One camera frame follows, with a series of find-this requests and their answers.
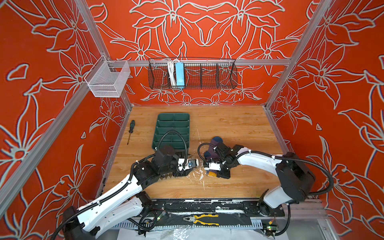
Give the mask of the purple sock yellow cuff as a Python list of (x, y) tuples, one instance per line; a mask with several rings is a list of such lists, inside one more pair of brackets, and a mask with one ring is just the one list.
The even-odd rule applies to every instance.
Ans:
[(217, 177), (219, 172), (218, 167), (220, 167), (221, 159), (219, 155), (214, 151), (214, 147), (208, 146), (208, 150), (204, 152), (205, 164), (204, 168), (206, 169), (210, 163), (214, 164), (215, 169), (207, 170), (207, 175), (210, 177)]

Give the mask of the green plastic divided tray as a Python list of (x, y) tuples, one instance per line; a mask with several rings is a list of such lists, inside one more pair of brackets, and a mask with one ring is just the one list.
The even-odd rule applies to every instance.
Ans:
[(152, 149), (171, 146), (182, 152), (190, 146), (190, 114), (188, 113), (160, 113), (158, 114)]

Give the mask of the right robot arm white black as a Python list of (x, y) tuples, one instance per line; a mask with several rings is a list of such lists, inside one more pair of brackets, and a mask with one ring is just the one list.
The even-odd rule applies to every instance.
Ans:
[[(203, 146), (208, 150), (201, 154)], [(310, 196), (319, 196), (330, 192), (334, 187), (332, 174), (324, 167), (313, 162), (299, 159), (294, 153), (272, 155), (254, 151), (241, 145), (230, 148), (223, 142), (216, 144), (203, 143), (198, 147), (199, 157), (204, 162), (207, 171), (213, 171), (218, 178), (229, 179), (231, 169), (239, 165), (250, 166), (264, 170), (278, 177), (280, 185), (273, 190), (267, 190), (259, 199), (260, 208), (275, 209), (282, 204), (298, 204)], [(328, 178), (328, 185), (319, 191), (311, 189), (316, 176), (308, 168), (311, 165), (323, 172)]]

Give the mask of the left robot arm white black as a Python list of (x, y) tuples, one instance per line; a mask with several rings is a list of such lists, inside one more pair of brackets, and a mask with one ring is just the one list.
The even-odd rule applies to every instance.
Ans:
[(198, 160), (181, 157), (171, 146), (157, 150), (134, 162), (121, 182), (94, 201), (65, 210), (51, 239), (56, 239), (59, 233), (66, 240), (97, 239), (119, 222), (140, 215), (152, 203), (144, 191), (148, 186), (168, 175), (187, 176), (198, 165)]

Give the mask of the light blue box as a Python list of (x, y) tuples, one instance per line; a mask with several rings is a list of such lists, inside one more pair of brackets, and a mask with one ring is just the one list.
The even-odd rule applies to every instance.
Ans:
[(182, 89), (185, 87), (184, 63), (176, 62), (175, 63), (175, 69), (176, 69), (177, 87)]

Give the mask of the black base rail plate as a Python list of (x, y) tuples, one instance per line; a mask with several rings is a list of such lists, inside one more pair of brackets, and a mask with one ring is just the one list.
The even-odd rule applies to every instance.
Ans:
[(234, 214), (261, 217), (259, 199), (153, 199), (151, 209), (158, 214)]

